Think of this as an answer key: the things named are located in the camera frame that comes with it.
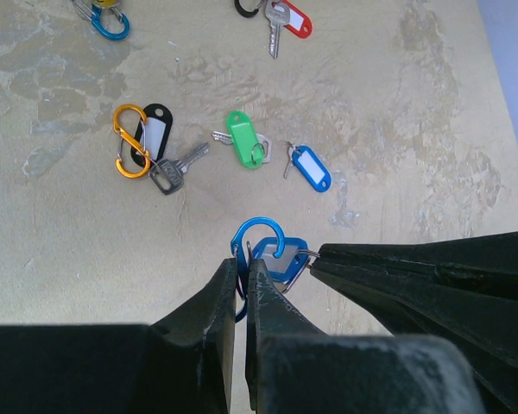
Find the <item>silver key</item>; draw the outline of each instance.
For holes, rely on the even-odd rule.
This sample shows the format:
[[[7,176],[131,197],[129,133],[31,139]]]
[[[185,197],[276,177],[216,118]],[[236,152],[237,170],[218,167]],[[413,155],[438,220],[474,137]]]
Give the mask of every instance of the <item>silver key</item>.
[[[182,160],[171,161],[162,158],[151,167],[149,176],[157,185],[157,188],[168,196],[182,188],[184,185],[183,176],[188,172],[188,167],[207,153],[209,153],[209,142],[204,142],[199,144]]]
[[[289,157],[289,160],[287,161],[286,169],[284,170],[285,179],[287,179],[287,175],[290,172],[290,168],[292,168],[292,165],[294,164],[293,155],[295,152],[297,152],[297,154],[300,154],[300,150],[297,149],[297,147],[289,141],[287,143],[287,156]]]
[[[265,151],[265,154],[262,157],[263,164],[268,164],[271,160],[272,155],[272,147],[273,142],[267,138],[265,135],[256,134],[257,140],[262,144],[262,147]],[[213,131],[211,133],[213,140],[222,142],[225,145],[234,145],[234,141],[230,134],[225,134],[224,132]]]
[[[290,8],[285,3],[267,0],[265,16],[270,21],[270,42],[268,51],[273,59],[278,58],[278,45],[280,44],[280,33],[282,26],[290,23]]]
[[[225,134],[224,132],[213,131],[211,133],[213,140],[222,142],[225,145],[232,145],[234,141],[230,134]]]
[[[203,142],[199,144],[195,149],[193,149],[188,155],[186,155],[181,160],[175,161],[175,165],[183,174],[188,172],[188,167],[199,160],[202,157],[205,157],[209,153],[209,142]]]

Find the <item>carabiner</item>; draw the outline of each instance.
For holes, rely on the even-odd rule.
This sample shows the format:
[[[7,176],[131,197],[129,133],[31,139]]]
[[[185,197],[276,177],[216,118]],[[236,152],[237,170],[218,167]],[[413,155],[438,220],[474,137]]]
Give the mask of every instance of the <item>carabiner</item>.
[[[236,232],[234,235],[234,238],[231,241],[231,252],[234,257],[236,257],[237,261],[237,269],[238,269],[238,278],[240,286],[238,286],[237,283],[237,289],[240,295],[243,299],[243,307],[241,310],[238,311],[236,314],[236,322],[240,322],[243,317],[245,317],[247,311],[248,311],[248,283],[249,283],[249,276],[250,276],[250,268],[248,266],[248,262],[245,259],[245,253],[243,252],[243,234],[248,231],[251,227],[257,225],[257,224],[265,224],[266,226],[269,226],[272,230],[275,231],[276,237],[278,239],[277,241],[277,249],[273,253],[273,256],[276,259],[280,259],[282,254],[284,253],[284,248],[286,247],[285,242],[285,235],[282,231],[280,225],[274,221],[272,218],[268,217],[255,217],[251,218],[242,226],[240,226],[240,229]]]
[[[145,132],[142,132],[142,144],[135,140],[135,138],[129,134],[120,124],[119,124],[119,117],[122,112],[126,110],[133,110],[140,115],[142,119],[142,131],[144,131],[144,125],[148,121],[148,117],[144,113],[144,111],[137,107],[136,105],[133,105],[131,103],[121,105],[118,107],[115,112],[113,113],[113,130],[119,134],[119,146],[117,148],[117,170],[119,172],[127,177],[128,179],[139,179],[140,177],[143,177],[151,167],[151,160],[149,158],[149,151],[146,149],[146,138],[145,138]],[[121,156],[121,149],[123,147],[123,141],[127,141],[142,157],[144,157],[144,167],[140,172],[132,173],[128,172],[123,167],[123,157]]]
[[[75,9],[79,12],[79,14],[90,20],[92,26],[106,39],[110,41],[122,41],[126,39],[129,35],[130,31],[130,23],[127,16],[121,13],[117,9],[118,1],[117,0],[94,0],[92,2],[92,8],[88,7],[86,3],[80,0],[71,0]],[[112,33],[109,32],[102,26],[102,10],[110,9],[111,12],[115,15],[120,23],[123,24],[124,29],[121,33]]]

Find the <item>blue carabiner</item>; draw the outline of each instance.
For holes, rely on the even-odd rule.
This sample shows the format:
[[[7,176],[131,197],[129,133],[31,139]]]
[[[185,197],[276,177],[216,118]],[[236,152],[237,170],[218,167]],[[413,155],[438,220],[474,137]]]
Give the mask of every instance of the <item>blue carabiner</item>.
[[[238,273],[248,273],[248,262],[245,259],[245,254],[243,253],[243,234],[248,231],[253,226],[256,226],[257,224],[264,224],[266,226],[269,226],[272,230],[275,231],[276,236],[278,237],[278,246],[276,249],[276,252],[273,253],[273,256],[276,259],[280,259],[282,256],[282,253],[284,253],[284,248],[286,247],[286,243],[284,242],[284,232],[282,231],[280,225],[274,221],[272,218],[268,217],[255,217],[251,218],[242,226],[240,226],[240,229],[236,232],[234,235],[234,238],[231,241],[231,251],[232,254],[236,256],[237,264],[238,264]]]
[[[257,224],[264,224],[269,226],[272,230],[275,231],[276,237],[278,238],[276,251],[273,253],[273,256],[276,259],[280,259],[282,254],[284,253],[284,248],[286,247],[285,235],[282,231],[280,225],[274,221],[272,218],[268,217],[255,217],[251,218],[236,232],[234,238],[231,241],[231,252],[236,257],[237,268],[238,268],[238,278],[240,279],[241,291],[237,287],[238,291],[242,295],[243,299],[243,307],[236,314],[236,322],[240,322],[243,317],[245,317],[248,311],[248,277],[250,276],[250,268],[248,267],[248,262],[245,259],[245,253],[243,252],[243,234],[248,231],[251,227],[256,226]]]
[[[129,35],[129,31],[130,31],[129,19],[127,18],[127,16],[124,13],[121,13],[115,7],[112,7],[111,11],[113,11],[113,13],[115,13],[119,22],[124,25],[124,30],[121,33],[108,32],[104,28],[104,26],[102,26],[102,9],[99,8],[95,4],[92,5],[92,18],[91,18],[92,26],[94,26],[94,28],[96,28],[96,30],[98,32],[100,32],[100,34],[103,37],[105,37],[106,39],[109,39],[110,41],[122,41],[122,40],[126,39],[127,36]]]

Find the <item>green key tag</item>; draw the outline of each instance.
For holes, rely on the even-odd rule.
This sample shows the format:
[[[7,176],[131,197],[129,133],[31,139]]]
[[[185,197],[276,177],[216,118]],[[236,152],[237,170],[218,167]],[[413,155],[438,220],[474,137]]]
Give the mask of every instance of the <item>green key tag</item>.
[[[264,158],[264,147],[257,139],[250,118],[236,110],[226,118],[226,128],[234,141],[240,162],[246,168],[259,168]]]

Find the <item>beige surface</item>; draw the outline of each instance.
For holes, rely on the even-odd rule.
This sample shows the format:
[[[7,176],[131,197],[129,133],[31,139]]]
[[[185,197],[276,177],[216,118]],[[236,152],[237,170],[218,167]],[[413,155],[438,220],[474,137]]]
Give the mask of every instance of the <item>beige surface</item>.
[[[231,0],[125,1],[123,43],[67,0],[0,2],[0,323],[152,323],[252,216],[312,248],[518,229],[518,149],[475,0],[295,3],[313,35],[284,31],[273,61],[267,21]],[[112,111],[152,102],[174,114],[169,156],[212,144],[167,198],[115,168]],[[274,140],[271,164],[245,170],[211,140],[232,110]],[[325,160],[327,193],[282,178],[286,140]],[[288,296],[328,332],[382,331],[308,275]],[[233,412],[248,410],[243,328]]]

